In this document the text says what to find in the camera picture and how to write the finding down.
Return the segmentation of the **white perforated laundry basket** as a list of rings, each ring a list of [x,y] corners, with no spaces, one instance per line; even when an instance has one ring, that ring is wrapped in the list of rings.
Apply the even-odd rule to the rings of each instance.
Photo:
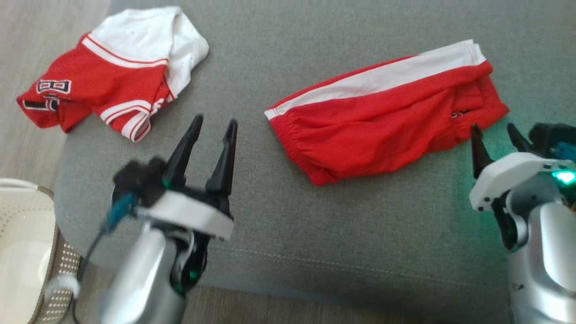
[[[46,299],[44,288],[57,275],[77,276],[80,263],[56,223],[52,191],[0,178],[0,324],[60,324],[72,294]]]

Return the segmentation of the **red shorts white stripe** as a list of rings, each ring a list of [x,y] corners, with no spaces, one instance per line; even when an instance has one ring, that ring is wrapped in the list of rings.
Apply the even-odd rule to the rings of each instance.
[[[467,141],[509,113],[472,39],[335,76],[265,116],[316,186],[397,171]]]

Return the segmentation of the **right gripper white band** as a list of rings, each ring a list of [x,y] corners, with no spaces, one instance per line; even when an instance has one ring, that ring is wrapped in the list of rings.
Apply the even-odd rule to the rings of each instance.
[[[547,159],[531,153],[531,143],[514,123],[508,123],[506,129],[512,145],[518,152],[495,161],[484,145],[482,129],[477,123],[471,126],[472,170],[477,182],[469,194],[469,200],[475,211],[491,211],[494,199],[535,175],[553,174],[557,171],[576,173],[576,162]]]

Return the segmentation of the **grey fabric sofa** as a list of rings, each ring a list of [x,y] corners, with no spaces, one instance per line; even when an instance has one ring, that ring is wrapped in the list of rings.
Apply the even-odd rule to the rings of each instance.
[[[208,57],[133,144],[91,116],[68,135],[56,189],[64,237],[85,253],[131,159],[171,155],[204,114],[187,182],[203,187],[230,119],[239,125],[235,229],[212,241],[205,285],[351,303],[467,324],[508,324],[506,256],[474,212],[469,143],[393,174],[317,187],[264,115],[343,72],[473,39],[523,133],[576,126],[576,0],[179,0]]]

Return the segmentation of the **red white basketball jersey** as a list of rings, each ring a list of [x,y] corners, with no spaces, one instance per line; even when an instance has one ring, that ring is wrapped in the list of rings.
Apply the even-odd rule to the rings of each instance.
[[[39,128],[70,132],[89,115],[132,142],[188,86],[209,45],[179,6],[125,9],[83,35],[17,104]]]

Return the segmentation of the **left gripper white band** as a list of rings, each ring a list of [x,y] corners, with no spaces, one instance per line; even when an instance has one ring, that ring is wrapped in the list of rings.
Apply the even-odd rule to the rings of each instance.
[[[194,117],[167,161],[162,182],[167,189],[183,187],[190,154],[198,140],[203,125],[203,115]],[[238,122],[231,119],[223,137],[223,150],[217,165],[204,187],[207,192],[229,196],[232,193],[236,160]],[[195,230],[210,237],[230,240],[234,230],[233,220],[215,207],[190,198],[183,193],[165,191],[151,206],[135,208],[137,216]]]

